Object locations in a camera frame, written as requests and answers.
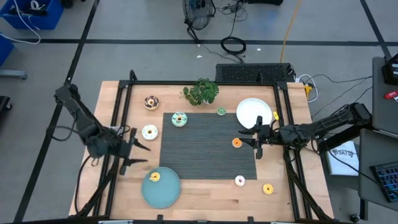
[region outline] blue bin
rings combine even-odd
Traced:
[[[24,10],[30,6],[30,0],[16,0],[19,9]],[[60,0],[36,0],[40,5],[45,4],[47,6],[47,16],[29,16],[21,15],[22,19],[30,26],[30,28],[51,30],[54,29],[58,21],[61,18],[63,7]],[[7,0],[2,9],[0,10],[0,17],[3,17],[13,28],[15,29],[28,29],[26,25],[21,21],[18,15],[10,15],[8,12],[12,9],[14,0]]]
[[[7,59],[13,48],[13,44],[0,35],[0,66]]]

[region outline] round plate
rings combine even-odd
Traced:
[[[262,116],[262,124],[270,124],[272,111],[268,104],[257,98],[248,98],[241,101],[236,108],[238,121],[247,129],[253,128],[257,117]]]
[[[150,180],[153,172],[160,174],[157,182]],[[154,208],[167,208],[180,196],[180,178],[174,170],[168,167],[158,167],[151,170],[142,181],[142,195],[145,201]]]

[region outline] wooden table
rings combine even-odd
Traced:
[[[101,86],[95,116],[105,126],[111,122],[117,87],[118,82],[103,82]],[[282,146],[263,145],[264,155],[262,159],[256,160],[257,180],[247,180],[244,187],[235,186],[233,180],[182,179],[180,197],[171,207],[159,210],[146,204],[141,195],[141,182],[150,170],[159,166],[163,113],[215,113],[219,106],[224,107],[227,113],[235,113],[239,102],[250,97],[262,99],[273,111],[276,110],[273,88],[268,86],[219,86],[220,93],[214,103],[200,106],[191,106],[187,100],[180,98],[182,88],[181,85],[133,86],[127,125],[136,127],[138,133],[141,133],[145,125],[154,124],[159,130],[159,136],[154,141],[145,141],[141,134],[136,136],[143,145],[151,149],[151,152],[133,147],[131,157],[145,158],[149,162],[134,164],[127,168],[125,176],[118,176],[111,218],[155,220],[158,214],[162,214],[164,220],[246,221],[248,216],[253,216],[255,221],[294,221]],[[288,88],[295,123],[311,123],[303,85],[288,83]],[[144,98],[149,95],[155,95],[160,100],[160,105],[155,111],[144,108]],[[281,91],[280,97],[287,120]],[[308,191],[325,213],[333,217],[320,157],[307,150],[302,150],[301,155]],[[83,169],[78,196],[80,209],[98,186],[101,163],[102,160],[98,166],[92,167],[88,162]],[[274,186],[272,195],[262,192],[262,185],[265,183]],[[305,214],[302,196],[297,188],[296,191],[300,216],[303,218]],[[105,190],[101,213],[104,211],[107,193]],[[74,213],[75,210],[71,206],[70,214]]]

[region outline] concrete floor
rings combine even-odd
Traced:
[[[230,0],[215,0],[217,7]],[[283,40],[297,0],[285,0],[280,6],[246,5],[249,17],[237,22],[234,36],[244,40]],[[0,129],[0,223],[12,222],[21,202],[35,160],[50,124],[55,102],[53,94],[70,71],[94,0],[75,1],[66,9],[55,30],[41,30],[44,42],[51,44],[15,44],[2,69],[25,70],[27,80],[0,80],[0,95],[10,96],[14,105],[2,121]],[[396,0],[366,0],[384,41],[397,45]],[[208,27],[198,32],[205,40],[220,40],[231,30],[232,20],[217,12]],[[15,30],[0,19],[0,31],[13,38],[34,38],[29,31]],[[231,63],[212,55],[195,44],[169,44],[164,40],[189,40],[183,23],[181,0],[101,0],[98,4],[88,40],[122,39],[126,44],[85,44],[74,71],[83,102],[94,110],[101,82],[127,79],[134,69],[140,80],[215,79],[217,63]],[[146,44],[142,40],[160,40]],[[314,41],[291,43],[285,48],[285,62],[290,62],[297,74],[328,75],[334,80],[347,80],[371,75],[371,60],[384,56],[369,23],[361,0],[303,0],[289,40]],[[360,46],[350,46],[352,42]],[[223,54],[220,45],[206,46]],[[248,45],[246,63],[279,62],[282,46],[279,42]],[[398,47],[388,47],[392,55]],[[310,104],[314,114],[322,106],[347,90],[353,83],[330,83],[326,78],[315,79],[318,100]],[[314,119],[320,119],[351,103],[371,86],[371,80],[352,89],[327,106]],[[360,100],[371,110],[371,92]],[[72,118],[62,111],[58,124],[70,125]],[[65,132],[57,131],[56,136]],[[78,137],[67,142],[50,143],[24,221],[63,218],[68,215],[78,168],[84,147]],[[350,214],[359,212],[357,191],[328,181],[335,217],[348,221]],[[370,203],[369,221],[363,223],[398,223],[398,213]]]

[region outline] electric fan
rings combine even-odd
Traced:
[[[211,17],[216,13],[216,6],[213,0],[182,0],[182,7],[185,14],[184,23],[188,25],[187,32],[198,43],[195,30],[202,30],[209,24]]]

